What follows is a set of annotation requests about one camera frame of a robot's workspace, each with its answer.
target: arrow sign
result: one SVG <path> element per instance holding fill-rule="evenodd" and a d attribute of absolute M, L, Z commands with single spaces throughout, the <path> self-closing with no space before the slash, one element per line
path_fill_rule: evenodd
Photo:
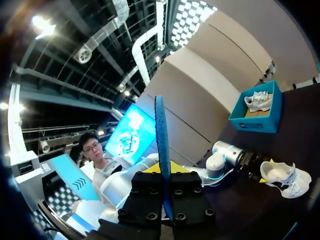
<path fill-rule="evenodd" d="M 72 185 L 75 185 L 77 190 L 81 189 L 86 184 L 86 180 L 80 177 L 78 180 L 76 180 Z"/>

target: young man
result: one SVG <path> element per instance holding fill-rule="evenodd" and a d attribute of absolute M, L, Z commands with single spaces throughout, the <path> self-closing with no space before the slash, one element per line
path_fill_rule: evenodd
<path fill-rule="evenodd" d="M 103 203 L 108 201 L 100 191 L 101 185 L 113 173 L 127 169 L 130 165 L 120 157 L 104 158 L 103 149 L 94 133 L 85 133 L 79 139 L 83 155 L 93 161 L 95 168 L 92 185 Z"/>

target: white sneaker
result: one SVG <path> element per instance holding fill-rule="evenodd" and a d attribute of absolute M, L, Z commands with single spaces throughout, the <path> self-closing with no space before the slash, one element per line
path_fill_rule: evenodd
<path fill-rule="evenodd" d="M 271 107 L 272 95 L 269 95 L 266 91 L 255 91 L 252 96 L 245 96 L 244 102 L 251 113 L 259 110 L 265 112 Z"/>
<path fill-rule="evenodd" d="M 295 164 L 288 166 L 284 162 L 273 163 L 264 161 L 260 166 L 260 172 L 270 187 L 280 190 L 282 197 L 294 199 L 305 194 L 311 183 L 311 176 L 306 171 L 296 168 Z"/>

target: blue screen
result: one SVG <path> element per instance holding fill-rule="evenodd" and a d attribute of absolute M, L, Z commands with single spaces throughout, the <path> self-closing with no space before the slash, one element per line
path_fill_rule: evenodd
<path fill-rule="evenodd" d="M 113 157 L 122 157 L 135 164 L 155 138 L 155 120 L 132 104 L 116 126 L 105 150 Z"/>

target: table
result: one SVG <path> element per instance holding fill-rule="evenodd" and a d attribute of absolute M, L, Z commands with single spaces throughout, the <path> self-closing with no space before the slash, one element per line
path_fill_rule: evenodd
<path fill-rule="evenodd" d="M 281 116 L 278 133 L 237 131 L 228 123 L 218 140 L 269 155 L 275 162 L 295 163 L 314 182 L 320 177 L 320 84 L 283 92 Z M 205 168 L 211 155 L 210 150 L 199 167 Z M 308 191 L 299 198 L 282 198 L 277 188 L 236 173 L 225 180 L 204 192 L 216 210 L 218 228 L 236 232 L 237 239 L 282 239 L 310 197 Z"/>

